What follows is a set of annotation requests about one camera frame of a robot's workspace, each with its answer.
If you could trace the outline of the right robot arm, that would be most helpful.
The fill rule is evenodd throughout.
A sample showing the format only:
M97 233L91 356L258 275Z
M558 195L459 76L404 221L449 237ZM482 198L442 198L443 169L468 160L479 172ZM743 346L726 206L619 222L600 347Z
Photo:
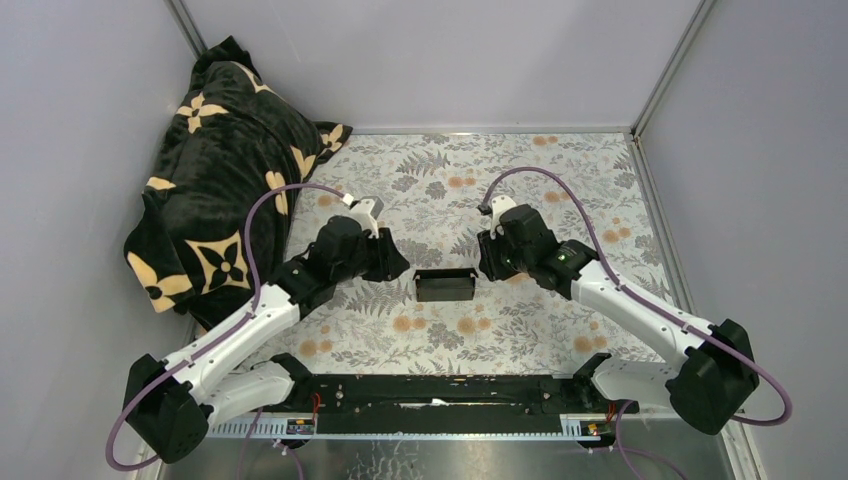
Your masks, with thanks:
M757 389L747 331L727 319L716 325L672 305L606 269L599 254L578 240L560 241L541 214L507 196L480 211L488 229L478 233L480 269L491 281L520 273L541 288L595 310L638 337L657 362L609 356L573 386L575 402L597 412L611 400L633 400L673 410L696 430L715 435Z

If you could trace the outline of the black paper box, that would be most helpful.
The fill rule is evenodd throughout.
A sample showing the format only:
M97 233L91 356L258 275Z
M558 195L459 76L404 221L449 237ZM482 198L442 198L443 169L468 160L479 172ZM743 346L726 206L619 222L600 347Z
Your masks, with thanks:
M413 275L416 300L421 303L473 300L477 278L474 268L416 270Z

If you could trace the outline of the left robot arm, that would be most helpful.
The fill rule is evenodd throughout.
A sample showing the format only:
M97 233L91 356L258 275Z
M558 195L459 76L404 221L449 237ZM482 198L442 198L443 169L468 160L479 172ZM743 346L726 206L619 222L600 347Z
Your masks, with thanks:
M130 367L122 414L153 450L175 463L214 425L264 405L296 411L309 401L307 380L272 365L257 380L226 380L270 338L329 302L338 284L361 278L387 282L410 267L387 227L365 228L351 215L331 217L300 255L278 266L258 293L210 330L209 338Z

